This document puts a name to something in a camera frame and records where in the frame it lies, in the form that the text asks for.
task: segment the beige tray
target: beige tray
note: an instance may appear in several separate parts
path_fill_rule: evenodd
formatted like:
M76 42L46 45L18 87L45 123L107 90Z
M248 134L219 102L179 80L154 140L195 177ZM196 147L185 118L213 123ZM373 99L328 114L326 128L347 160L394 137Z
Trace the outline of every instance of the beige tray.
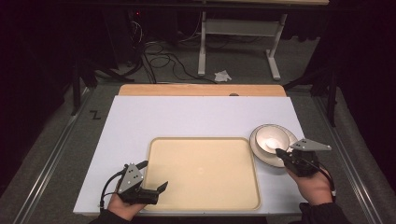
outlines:
M245 138L156 138L143 183L169 181L151 211L244 211L261 204L256 170Z

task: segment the black sleeve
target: black sleeve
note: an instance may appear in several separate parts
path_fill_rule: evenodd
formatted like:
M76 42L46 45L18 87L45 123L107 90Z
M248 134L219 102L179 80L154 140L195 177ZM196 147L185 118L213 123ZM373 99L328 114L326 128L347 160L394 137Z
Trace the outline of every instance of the black sleeve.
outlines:
M117 216L116 214L104 210L100 213L99 217L90 224L130 224L131 222L128 220L123 219L122 217Z
M351 224L341 207L336 203L324 203L310 206L309 203L300 203L303 213L302 222L305 224Z

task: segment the white crumpled tissue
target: white crumpled tissue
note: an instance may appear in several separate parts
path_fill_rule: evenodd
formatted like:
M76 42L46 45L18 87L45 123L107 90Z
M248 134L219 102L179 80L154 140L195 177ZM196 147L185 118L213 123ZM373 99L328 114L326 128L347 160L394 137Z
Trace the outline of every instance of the white crumpled tissue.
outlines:
M232 78L228 75L226 70L215 73L215 76L216 76L215 81L227 81L228 79L232 80Z

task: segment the table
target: table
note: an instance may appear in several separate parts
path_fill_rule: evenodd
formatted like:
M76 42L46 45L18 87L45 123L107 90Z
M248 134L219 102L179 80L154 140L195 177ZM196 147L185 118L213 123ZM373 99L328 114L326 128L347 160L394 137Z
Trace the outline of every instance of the table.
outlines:
M229 96L235 93L240 96ZM269 122L286 127L298 139L304 137L291 100L280 86L125 85L120 88L120 94L111 106L74 212L87 216L98 215L97 204L106 181L123 164L145 160L149 142L156 137L227 136L248 139L256 127ZM267 165L257 158L254 162L262 197L262 205L257 210L143 210L140 216L300 213L298 204L304 199L285 170ZM107 189L114 188L115 183L112 183Z
M329 0L203 0L206 2L235 2L235 3L260 3L260 4L282 4L282 5L328 5ZM274 43L271 49L267 49L266 57L270 65L274 80L280 80L280 74L275 61L275 52L285 26L287 14L282 14L279 21L240 21L240 20L219 20L207 19L206 12L202 12L201 47L198 61L198 76L205 75L206 34L212 35L251 35L251 36L272 36Z

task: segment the white bowl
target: white bowl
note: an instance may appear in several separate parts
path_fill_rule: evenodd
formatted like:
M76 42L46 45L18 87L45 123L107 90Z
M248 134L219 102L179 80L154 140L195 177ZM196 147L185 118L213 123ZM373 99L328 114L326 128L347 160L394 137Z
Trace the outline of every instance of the white bowl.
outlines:
M256 133L257 145L265 152L276 154L275 149L287 150L290 146L289 136L276 126L264 126Z

